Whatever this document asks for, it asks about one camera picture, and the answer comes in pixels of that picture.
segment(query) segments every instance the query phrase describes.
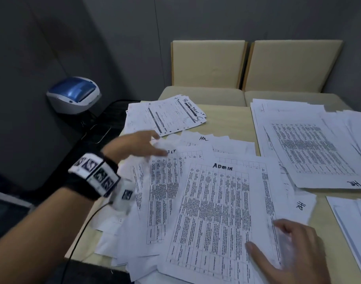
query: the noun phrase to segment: forearm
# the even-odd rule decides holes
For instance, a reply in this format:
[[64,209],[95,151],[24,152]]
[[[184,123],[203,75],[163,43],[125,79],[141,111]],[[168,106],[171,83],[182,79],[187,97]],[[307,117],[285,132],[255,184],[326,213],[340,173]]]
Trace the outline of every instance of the forearm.
[[93,201],[61,188],[0,239],[0,284],[38,283],[64,258]]

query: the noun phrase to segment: black wristband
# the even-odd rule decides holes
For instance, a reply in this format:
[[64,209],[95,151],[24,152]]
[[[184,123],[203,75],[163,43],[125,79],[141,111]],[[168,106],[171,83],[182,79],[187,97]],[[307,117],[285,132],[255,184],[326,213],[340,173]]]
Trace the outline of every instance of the black wristband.
[[69,169],[64,186],[95,201],[115,189],[120,180],[117,169],[118,165],[101,152],[86,153]]

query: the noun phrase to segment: fingernail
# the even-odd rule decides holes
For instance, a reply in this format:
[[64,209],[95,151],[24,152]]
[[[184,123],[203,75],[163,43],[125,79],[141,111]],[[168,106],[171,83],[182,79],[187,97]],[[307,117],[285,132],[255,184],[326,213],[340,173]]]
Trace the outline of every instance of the fingernail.
[[251,242],[246,242],[245,243],[245,247],[246,247],[246,250],[251,252],[253,250],[253,243]]

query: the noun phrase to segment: beige chair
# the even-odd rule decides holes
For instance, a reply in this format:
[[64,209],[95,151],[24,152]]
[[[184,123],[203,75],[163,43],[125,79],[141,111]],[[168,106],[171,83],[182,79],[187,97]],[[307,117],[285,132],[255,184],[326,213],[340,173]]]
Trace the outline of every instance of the beige chair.
[[172,85],[238,89],[246,47],[243,40],[173,41]]
[[158,100],[186,95],[197,105],[246,106],[244,92],[238,89],[167,87]]
[[251,44],[243,91],[321,89],[342,47],[340,40],[262,40]]
[[264,100],[281,100],[281,101],[302,101],[311,105],[324,105],[328,112],[335,112],[336,110],[352,110],[347,104],[342,101],[339,96],[333,93],[302,93],[302,92],[259,92],[250,91],[245,92],[246,105],[254,98]]

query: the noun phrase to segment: table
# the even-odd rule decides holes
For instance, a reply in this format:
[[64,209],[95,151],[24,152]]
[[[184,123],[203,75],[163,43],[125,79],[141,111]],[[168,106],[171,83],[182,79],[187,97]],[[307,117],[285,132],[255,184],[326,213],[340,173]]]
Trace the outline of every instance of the table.
[[[255,142],[256,154],[258,156],[260,155],[253,118],[249,107],[198,106],[206,113],[207,122],[198,127],[191,128],[190,131],[201,134],[213,133],[215,136],[228,135],[232,139]],[[361,193],[309,191],[317,195],[317,204],[309,224],[316,229],[317,234],[324,241],[332,283],[361,284],[359,267],[325,198],[327,195],[344,198],[361,198]],[[88,217],[100,207],[101,203],[102,199],[95,202]],[[101,234],[100,231],[87,227],[74,251],[72,259],[125,271],[125,266],[111,267],[111,258],[93,253]],[[66,254],[67,258],[74,247],[73,245]]]

